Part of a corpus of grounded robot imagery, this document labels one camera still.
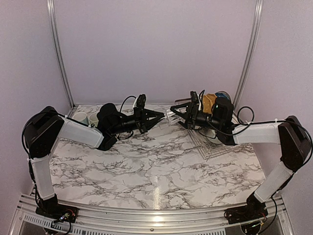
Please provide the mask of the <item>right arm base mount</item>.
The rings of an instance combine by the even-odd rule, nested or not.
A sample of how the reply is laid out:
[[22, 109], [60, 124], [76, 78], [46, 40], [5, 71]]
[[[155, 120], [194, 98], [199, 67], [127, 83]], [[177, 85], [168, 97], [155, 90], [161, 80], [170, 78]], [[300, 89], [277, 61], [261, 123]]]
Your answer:
[[246, 205], [228, 208], [224, 217], [229, 224], [247, 222], [250, 220], [267, 217], [268, 211], [265, 202], [261, 203], [252, 193], [246, 200]]

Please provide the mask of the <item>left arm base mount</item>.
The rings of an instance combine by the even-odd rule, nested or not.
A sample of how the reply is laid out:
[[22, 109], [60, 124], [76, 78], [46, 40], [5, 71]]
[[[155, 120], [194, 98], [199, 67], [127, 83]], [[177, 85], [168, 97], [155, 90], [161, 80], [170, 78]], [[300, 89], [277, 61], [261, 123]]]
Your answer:
[[68, 219], [71, 223], [74, 223], [78, 214], [78, 208], [59, 204], [57, 195], [55, 194], [52, 198], [44, 200], [37, 195], [35, 196], [37, 203], [36, 214], [60, 220], [61, 217], [65, 217], [68, 214]]

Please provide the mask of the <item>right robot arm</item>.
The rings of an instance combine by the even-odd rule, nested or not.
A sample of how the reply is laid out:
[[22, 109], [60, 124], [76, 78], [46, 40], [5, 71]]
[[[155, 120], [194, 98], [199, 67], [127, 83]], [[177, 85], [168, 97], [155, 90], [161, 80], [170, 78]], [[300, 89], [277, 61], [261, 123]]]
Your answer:
[[212, 129], [224, 145], [275, 143], [281, 146], [279, 164], [247, 198], [247, 205], [242, 209], [242, 215], [246, 219], [253, 219], [261, 212], [261, 204], [280, 191], [308, 163], [313, 155], [313, 140], [295, 116], [284, 120], [235, 124], [232, 122], [233, 109], [233, 104], [225, 97], [215, 99], [210, 113], [204, 112], [202, 101], [198, 97], [170, 108], [182, 118], [180, 124], [184, 128], [193, 129], [198, 126]]

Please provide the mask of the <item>small white ribbed bowl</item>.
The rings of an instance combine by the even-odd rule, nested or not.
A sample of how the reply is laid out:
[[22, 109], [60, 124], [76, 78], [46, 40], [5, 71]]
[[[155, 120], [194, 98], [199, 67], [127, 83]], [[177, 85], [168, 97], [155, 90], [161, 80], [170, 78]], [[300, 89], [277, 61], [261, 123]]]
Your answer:
[[217, 136], [216, 136], [216, 132], [212, 129], [208, 129], [206, 134], [207, 138], [209, 139], [210, 142], [214, 143], [214, 144], [221, 144], [221, 142], [218, 140]]

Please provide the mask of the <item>light green mug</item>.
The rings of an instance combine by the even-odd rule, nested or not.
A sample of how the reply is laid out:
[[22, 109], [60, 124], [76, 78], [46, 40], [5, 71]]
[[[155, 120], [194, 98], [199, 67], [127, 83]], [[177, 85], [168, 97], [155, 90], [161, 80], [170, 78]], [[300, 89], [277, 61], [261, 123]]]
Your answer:
[[99, 120], [98, 120], [98, 117], [97, 117], [97, 113], [90, 114], [88, 116], [88, 118], [89, 118], [89, 123], [90, 124], [94, 124], [95, 126], [98, 125]]

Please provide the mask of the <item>clear glass cup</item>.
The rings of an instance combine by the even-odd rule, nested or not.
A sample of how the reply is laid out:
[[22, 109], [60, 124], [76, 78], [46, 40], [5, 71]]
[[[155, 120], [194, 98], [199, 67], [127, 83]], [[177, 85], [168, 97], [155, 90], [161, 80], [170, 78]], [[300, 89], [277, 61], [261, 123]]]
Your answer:
[[174, 125], [175, 123], [181, 121], [181, 117], [179, 115], [175, 114], [170, 109], [166, 110], [164, 115], [165, 115], [165, 119], [167, 120], [169, 125]]

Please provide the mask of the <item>light blue mug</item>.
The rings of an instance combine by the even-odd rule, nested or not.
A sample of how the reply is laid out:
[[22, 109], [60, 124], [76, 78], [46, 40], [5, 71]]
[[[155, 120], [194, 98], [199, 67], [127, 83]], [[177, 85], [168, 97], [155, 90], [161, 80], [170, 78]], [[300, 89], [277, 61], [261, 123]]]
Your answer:
[[72, 118], [78, 122], [89, 125], [88, 115], [85, 112], [75, 113]]

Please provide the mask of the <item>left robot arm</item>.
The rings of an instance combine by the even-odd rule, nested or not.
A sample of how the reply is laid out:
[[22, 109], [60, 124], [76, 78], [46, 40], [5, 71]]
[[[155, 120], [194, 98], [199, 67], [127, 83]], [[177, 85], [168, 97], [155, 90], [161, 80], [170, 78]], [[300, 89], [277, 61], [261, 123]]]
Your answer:
[[61, 139], [108, 151], [117, 142], [118, 134], [134, 130], [144, 134], [164, 117], [164, 113], [146, 109], [143, 104], [135, 105], [133, 114], [128, 116], [119, 112], [112, 103], [100, 108], [97, 127], [68, 118], [51, 106], [35, 114], [22, 131], [22, 141], [29, 156], [38, 207], [52, 218], [57, 218], [62, 213], [50, 172], [50, 160]]

